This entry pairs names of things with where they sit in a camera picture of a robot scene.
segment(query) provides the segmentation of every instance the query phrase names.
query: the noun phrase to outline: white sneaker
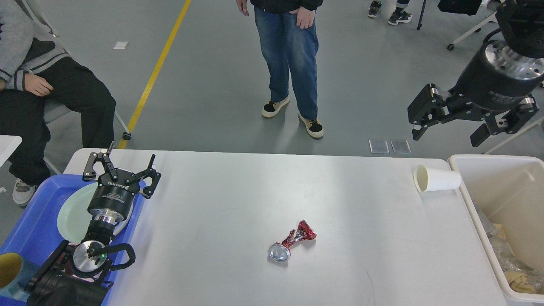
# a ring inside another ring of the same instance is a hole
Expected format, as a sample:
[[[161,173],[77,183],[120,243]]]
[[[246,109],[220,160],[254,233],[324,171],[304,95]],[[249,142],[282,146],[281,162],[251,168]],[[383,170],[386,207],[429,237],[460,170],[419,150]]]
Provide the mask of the white sneaker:
[[[300,113],[299,118],[306,126],[306,131],[312,138],[319,139],[323,137],[323,125],[321,125],[321,122],[319,122],[319,120],[308,120],[304,118]]]
[[[15,187],[13,188],[13,201],[19,204],[20,207],[25,207],[28,200],[34,194],[34,191],[36,191],[36,185],[28,185],[21,179],[16,179]]]
[[[279,101],[279,102],[268,102],[268,104],[265,104],[263,107],[263,117],[265,118],[272,118],[280,111],[280,109],[289,104],[289,96],[287,98]]]

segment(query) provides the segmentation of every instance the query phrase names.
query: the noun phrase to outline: transparent tile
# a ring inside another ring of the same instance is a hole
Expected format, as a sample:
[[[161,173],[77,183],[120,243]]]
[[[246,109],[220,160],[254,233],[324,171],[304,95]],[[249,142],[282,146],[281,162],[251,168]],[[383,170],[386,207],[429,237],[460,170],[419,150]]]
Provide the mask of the transparent tile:
[[[395,152],[396,154],[412,153],[412,150],[410,150],[410,145],[408,144],[408,140],[392,140],[391,147],[393,148],[393,152]]]
[[[370,151],[375,154],[389,154],[387,141],[383,139],[369,139]]]

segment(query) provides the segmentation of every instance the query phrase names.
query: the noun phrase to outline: person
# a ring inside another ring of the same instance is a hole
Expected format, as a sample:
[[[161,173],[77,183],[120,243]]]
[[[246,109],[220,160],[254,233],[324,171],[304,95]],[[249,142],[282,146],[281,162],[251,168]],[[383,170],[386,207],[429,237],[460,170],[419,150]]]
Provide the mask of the person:
[[[53,99],[81,114],[83,146],[108,148],[116,102],[106,86],[74,61],[13,0],[0,0],[0,134],[21,136],[8,158],[15,203],[25,206],[50,176],[44,150],[51,139],[44,105]]]
[[[391,17],[389,17],[387,23],[392,26],[396,26],[399,23],[410,22],[412,20],[412,14],[404,11],[404,9],[408,7],[409,2],[410,0],[397,0],[397,7],[395,8],[395,11],[391,13]],[[368,8],[367,16],[370,18],[376,18],[380,9],[381,1],[372,1],[372,3],[370,4],[370,8]]]
[[[236,0],[238,9],[249,16],[248,0]],[[323,126],[317,118],[317,65],[319,47],[316,32],[316,10],[323,0],[251,0],[261,51],[270,72],[270,101],[262,115],[274,117],[289,104],[289,72],[299,119],[308,134],[323,137]]]

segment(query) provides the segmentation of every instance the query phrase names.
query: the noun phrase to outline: striped sweater cuff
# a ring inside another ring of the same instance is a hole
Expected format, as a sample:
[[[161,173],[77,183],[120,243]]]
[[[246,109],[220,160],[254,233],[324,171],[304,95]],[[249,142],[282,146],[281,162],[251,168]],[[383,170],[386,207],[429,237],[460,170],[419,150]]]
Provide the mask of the striped sweater cuff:
[[[0,69],[0,78],[3,79],[6,82],[9,82],[11,79],[11,75],[4,70]]]
[[[13,76],[13,87],[15,90],[24,91],[24,71],[17,70]]]

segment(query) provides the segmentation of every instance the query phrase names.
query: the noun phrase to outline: black and beige shoe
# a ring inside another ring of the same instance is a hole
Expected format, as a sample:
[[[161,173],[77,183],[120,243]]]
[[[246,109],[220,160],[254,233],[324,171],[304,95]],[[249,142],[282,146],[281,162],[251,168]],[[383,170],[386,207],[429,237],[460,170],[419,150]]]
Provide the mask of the black and beige shoe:
[[[412,20],[412,14],[409,14],[405,11],[402,11],[401,13],[394,11],[391,14],[391,17],[389,17],[389,20],[387,20],[387,23],[389,23],[392,26],[396,26],[399,23],[408,23],[411,20]]]
[[[263,107],[263,117],[272,118],[280,111],[282,107],[289,104],[289,96],[279,102],[268,102]]]
[[[323,137],[323,125],[321,125],[321,122],[319,122],[318,119],[308,120],[304,118],[301,114],[299,114],[299,118],[306,126],[306,131],[308,132],[308,135],[310,135],[313,139],[319,139]]]
[[[368,8],[367,16],[370,18],[376,18],[378,12],[381,9],[381,1],[372,1],[370,7]]]

